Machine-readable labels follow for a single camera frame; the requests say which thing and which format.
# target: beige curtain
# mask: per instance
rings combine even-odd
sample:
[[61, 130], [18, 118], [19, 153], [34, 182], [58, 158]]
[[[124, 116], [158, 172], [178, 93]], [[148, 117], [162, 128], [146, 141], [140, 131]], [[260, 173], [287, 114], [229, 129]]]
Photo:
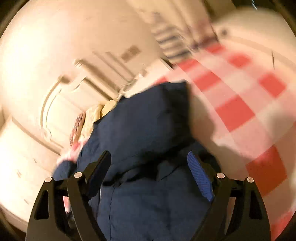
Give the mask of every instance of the beige curtain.
[[204, 5], [199, 0], [127, 0], [172, 63], [216, 40]]

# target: silver screw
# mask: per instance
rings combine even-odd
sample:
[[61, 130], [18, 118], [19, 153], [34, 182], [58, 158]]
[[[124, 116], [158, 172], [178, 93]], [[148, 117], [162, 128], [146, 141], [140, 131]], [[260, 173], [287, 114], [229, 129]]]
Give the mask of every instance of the silver screw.
[[45, 182], [46, 183], [50, 183], [52, 181], [52, 177], [47, 177], [46, 179], [45, 179]]
[[250, 182], [250, 183], [253, 183], [253, 182], [254, 182], [254, 179], [251, 178], [251, 177], [248, 177], [248, 178], [247, 178], [247, 181]]
[[82, 173], [81, 172], [77, 172], [77, 173], [74, 174], [74, 177], [75, 178], [80, 178], [80, 177], [82, 177]]
[[220, 179], [223, 179], [225, 177], [225, 175], [223, 173], [221, 173], [221, 172], [218, 172], [217, 177], [220, 178]]

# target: blue textured pad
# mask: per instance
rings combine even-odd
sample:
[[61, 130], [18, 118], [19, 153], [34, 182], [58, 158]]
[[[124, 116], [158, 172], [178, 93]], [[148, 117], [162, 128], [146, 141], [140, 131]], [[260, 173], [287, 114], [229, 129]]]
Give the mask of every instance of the blue textured pad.
[[187, 155], [187, 163], [200, 189], [200, 192], [205, 198], [209, 200], [209, 202], [212, 202], [215, 197], [213, 193], [212, 182], [192, 151], [190, 151]]

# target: checkered tablecloth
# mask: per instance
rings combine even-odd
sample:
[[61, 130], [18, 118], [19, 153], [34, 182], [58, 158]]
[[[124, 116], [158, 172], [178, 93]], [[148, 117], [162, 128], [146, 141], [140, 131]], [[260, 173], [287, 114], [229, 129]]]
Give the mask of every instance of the checkered tablecloth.
[[191, 129], [230, 178], [253, 177], [275, 240], [296, 209], [296, 80], [213, 45], [156, 83], [186, 79]]

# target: white wall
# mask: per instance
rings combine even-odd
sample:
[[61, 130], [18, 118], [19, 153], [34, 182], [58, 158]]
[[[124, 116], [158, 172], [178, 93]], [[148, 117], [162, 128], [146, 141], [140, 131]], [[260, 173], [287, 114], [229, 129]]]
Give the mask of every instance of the white wall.
[[126, 1], [31, 0], [0, 39], [1, 99], [25, 128], [40, 137], [42, 101], [58, 76], [73, 80], [78, 74], [74, 60], [95, 64], [93, 51], [120, 57], [131, 45], [142, 51], [127, 63], [134, 73], [161, 56], [148, 26]]

